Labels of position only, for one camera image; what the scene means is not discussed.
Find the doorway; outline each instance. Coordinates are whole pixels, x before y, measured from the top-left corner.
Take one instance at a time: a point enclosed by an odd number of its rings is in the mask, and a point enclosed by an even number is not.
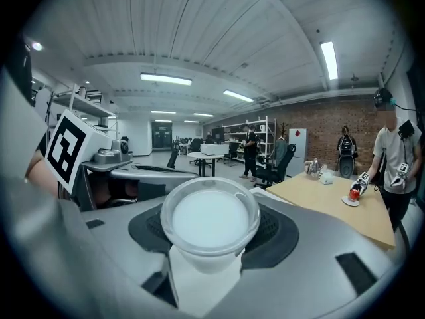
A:
[[[173,123],[152,122],[152,148],[171,149]]]

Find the ceiling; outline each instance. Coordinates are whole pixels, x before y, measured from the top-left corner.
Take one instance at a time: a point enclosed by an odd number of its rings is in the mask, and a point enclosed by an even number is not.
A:
[[[397,27],[382,0],[45,0],[25,35],[44,46],[32,52],[36,69],[89,80],[120,111],[218,119],[298,94],[330,95],[351,87],[353,74],[355,87],[378,86]],[[328,79],[325,41],[333,41],[338,80]],[[141,72],[193,83],[143,82]]]

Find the white t-shirt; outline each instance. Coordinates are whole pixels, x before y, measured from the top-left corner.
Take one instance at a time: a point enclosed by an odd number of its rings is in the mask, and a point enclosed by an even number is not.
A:
[[[384,175],[384,189],[394,194],[410,193],[414,191],[416,187],[416,178],[412,179],[410,183],[406,185],[406,189],[403,191],[399,188],[392,188],[391,181],[397,176],[397,169],[404,161],[404,146],[403,141],[398,135],[398,128],[405,123],[406,120],[397,117],[397,126],[393,131],[388,130],[385,126],[379,130],[378,136],[375,140],[375,146],[373,148],[373,154],[379,158],[382,157],[383,152],[386,154],[386,169]],[[422,132],[418,126],[412,123],[414,128],[414,134],[404,140],[406,145],[406,161],[409,165],[409,169],[412,169],[414,154],[413,149],[417,143],[419,143]]]

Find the black pants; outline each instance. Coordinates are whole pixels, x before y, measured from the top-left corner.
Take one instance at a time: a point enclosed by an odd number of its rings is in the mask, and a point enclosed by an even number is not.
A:
[[[407,212],[409,207],[410,197],[412,193],[393,194],[386,190],[381,191],[387,209],[390,209],[390,220],[394,232],[400,225],[400,222]]]
[[[248,176],[248,172],[251,170],[252,176],[256,176],[257,165],[255,163],[256,156],[248,156],[245,154],[245,172],[244,175]]]

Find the monitor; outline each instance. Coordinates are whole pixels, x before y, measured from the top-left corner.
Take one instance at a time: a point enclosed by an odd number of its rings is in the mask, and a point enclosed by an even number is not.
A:
[[[224,128],[219,127],[211,130],[212,138],[218,142],[224,142]]]

